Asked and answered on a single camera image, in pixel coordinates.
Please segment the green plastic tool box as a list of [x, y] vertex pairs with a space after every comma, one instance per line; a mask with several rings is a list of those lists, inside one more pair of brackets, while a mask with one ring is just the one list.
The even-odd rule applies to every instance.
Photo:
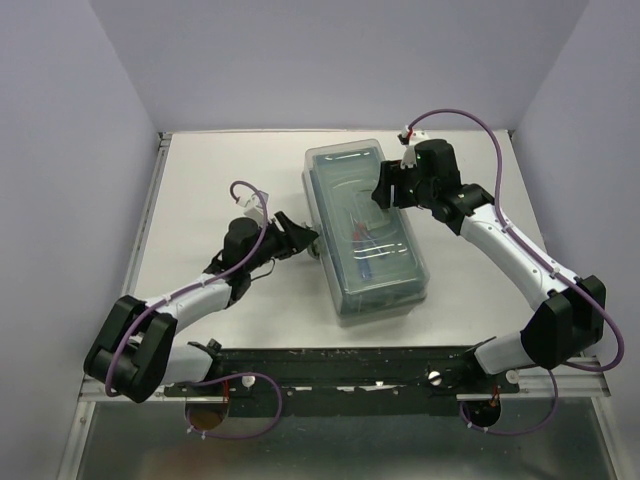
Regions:
[[427, 296], [430, 272], [406, 215], [371, 199], [384, 160], [375, 139], [305, 152], [314, 249], [344, 327], [406, 315]]

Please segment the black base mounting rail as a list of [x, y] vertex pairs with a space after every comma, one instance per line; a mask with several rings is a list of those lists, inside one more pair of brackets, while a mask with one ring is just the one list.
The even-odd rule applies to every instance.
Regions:
[[454, 416], [459, 398], [518, 392], [470, 358], [465, 346], [223, 349], [209, 377], [228, 379], [230, 413], [245, 418]]

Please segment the aluminium frame rail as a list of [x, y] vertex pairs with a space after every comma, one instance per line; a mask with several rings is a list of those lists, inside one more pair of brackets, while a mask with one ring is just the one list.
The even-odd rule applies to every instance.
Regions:
[[[611, 395], [603, 373], [560, 365], [553, 370], [560, 398], [606, 398]], [[548, 372], [541, 367], [518, 370], [518, 388], [514, 398], [552, 398], [553, 385]]]

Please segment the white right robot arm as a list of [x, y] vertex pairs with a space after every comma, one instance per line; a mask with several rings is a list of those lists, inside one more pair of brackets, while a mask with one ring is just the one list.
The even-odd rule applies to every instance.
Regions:
[[489, 192], [463, 183], [447, 141], [422, 141], [408, 146], [402, 159], [382, 162], [371, 198], [383, 210], [429, 210], [482, 251], [533, 310], [522, 330], [472, 349], [472, 360], [459, 370], [467, 389], [483, 391], [498, 373], [511, 369], [552, 370], [602, 339], [604, 284], [596, 276], [581, 278], [558, 264], [507, 221]]

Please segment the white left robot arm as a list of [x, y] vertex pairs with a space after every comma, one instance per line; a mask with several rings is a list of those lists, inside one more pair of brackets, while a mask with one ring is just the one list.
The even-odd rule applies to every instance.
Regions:
[[114, 303], [84, 359], [84, 373], [101, 382], [107, 395], [136, 403], [174, 383], [188, 383], [201, 395], [214, 393], [222, 380], [215, 346], [177, 346], [176, 335], [237, 303], [254, 270], [304, 252], [318, 237], [283, 212], [264, 224], [232, 220], [222, 249], [195, 281], [152, 299], [124, 295]]

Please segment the blue handled screwdriver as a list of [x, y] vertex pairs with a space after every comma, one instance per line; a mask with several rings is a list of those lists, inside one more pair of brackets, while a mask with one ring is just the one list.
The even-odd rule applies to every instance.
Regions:
[[370, 282], [373, 279], [373, 272], [369, 257], [371, 254], [379, 253], [379, 248], [366, 225], [357, 220], [353, 213], [349, 213], [349, 217], [353, 229], [352, 247], [354, 259], [359, 275], [364, 282]]

